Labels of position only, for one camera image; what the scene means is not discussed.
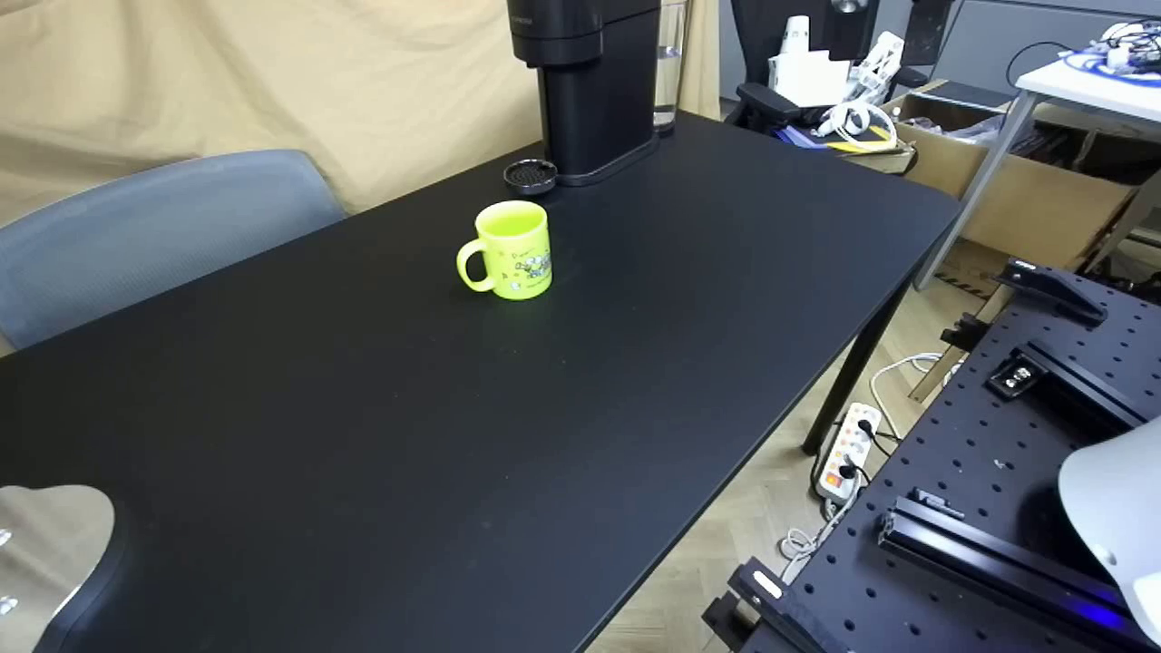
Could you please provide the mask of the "white robot base shell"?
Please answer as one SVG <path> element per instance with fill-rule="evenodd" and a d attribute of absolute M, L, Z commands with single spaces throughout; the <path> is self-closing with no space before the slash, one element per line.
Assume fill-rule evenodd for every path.
<path fill-rule="evenodd" d="M 1059 500 L 1140 624 L 1161 624 L 1161 421 L 1075 450 Z"/>

